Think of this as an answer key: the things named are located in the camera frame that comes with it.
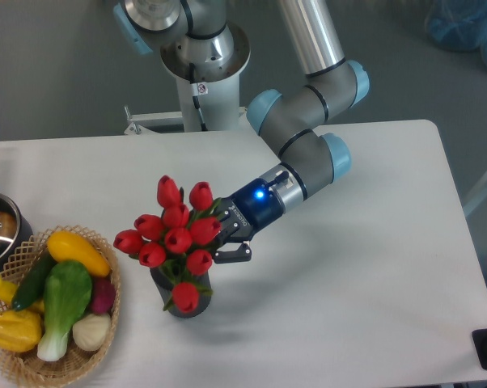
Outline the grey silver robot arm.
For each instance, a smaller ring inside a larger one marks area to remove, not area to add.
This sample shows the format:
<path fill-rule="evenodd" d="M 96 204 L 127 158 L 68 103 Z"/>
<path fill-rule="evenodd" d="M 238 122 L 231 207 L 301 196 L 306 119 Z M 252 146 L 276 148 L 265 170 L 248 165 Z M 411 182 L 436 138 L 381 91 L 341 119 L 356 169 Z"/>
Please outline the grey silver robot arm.
<path fill-rule="evenodd" d="M 366 96 L 368 75 L 345 58 L 325 2 L 281 1 L 278 8 L 307 83 L 291 97 L 264 91 L 245 111 L 239 105 L 239 76 L 250 47 L 244 32 L 227 20 L 225 2 L 119 1 L 113 9 L 138 53 L 159 50 L 176 80 L 185 131 L 233 129 L 244 114 L 279 159 L 216 208 L 222 219 L 213 250 L 216 263 L 250 260 L 248 244 L 257 232 L 351 166 L 346 144 L 315 129 Z"/>

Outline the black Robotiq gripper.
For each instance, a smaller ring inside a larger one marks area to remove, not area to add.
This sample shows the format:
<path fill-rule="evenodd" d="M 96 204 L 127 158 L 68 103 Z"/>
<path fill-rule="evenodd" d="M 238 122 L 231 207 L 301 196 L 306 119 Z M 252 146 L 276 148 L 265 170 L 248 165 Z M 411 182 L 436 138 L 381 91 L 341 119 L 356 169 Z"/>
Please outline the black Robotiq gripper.
<path fill-rule="evenodd" d="M 283 215 L 282 201 L 270 189 L 271 183 L 254 179 L 228 197 L 222 198 L 214 215 L 222 228 L 216 240 L 219 244 L 238 243 L 234 250 L 214 250 L 216 264 L 248 262 L 252 258 L 250 240 L 259 231 Z"/>

